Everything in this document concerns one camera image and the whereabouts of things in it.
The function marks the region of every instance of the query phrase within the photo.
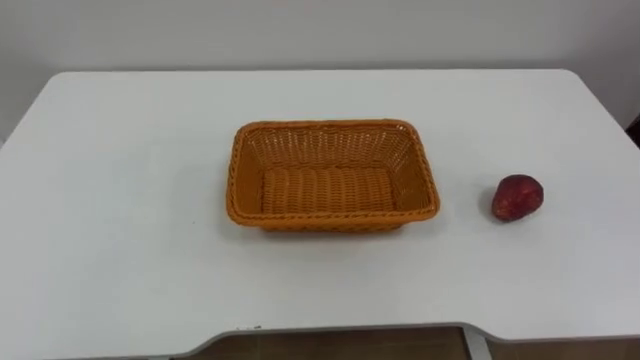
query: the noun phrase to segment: basket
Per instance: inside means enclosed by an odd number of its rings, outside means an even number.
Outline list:
[[[388,231],[440,201],[418,132],[400,120],[269,121],[236,134],[227,212],[270,231]]]

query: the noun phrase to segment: wall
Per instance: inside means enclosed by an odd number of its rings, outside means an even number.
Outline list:
[[[6,0],[0,135],[63,70],[565,67],[640,111],[638,0]]]

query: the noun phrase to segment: floor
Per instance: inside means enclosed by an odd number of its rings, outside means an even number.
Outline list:
[[[640,339],[490,343],[494,360],[640,360]],[[188,360],[467,360],[459,328],[266,334],[223,338]]]

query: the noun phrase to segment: table leg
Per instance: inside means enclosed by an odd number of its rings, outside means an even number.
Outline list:
[[[491,360],[491,353],[487,340],[473,329],[463,328],[464,338],[467,340],[467,349],[471,360]]]

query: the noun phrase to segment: apple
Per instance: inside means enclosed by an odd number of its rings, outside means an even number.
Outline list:
[[[529,175],[509,175],[498,184],[491,203],[493,216],[511,222],[538,210],[544,201],[542,185]]]

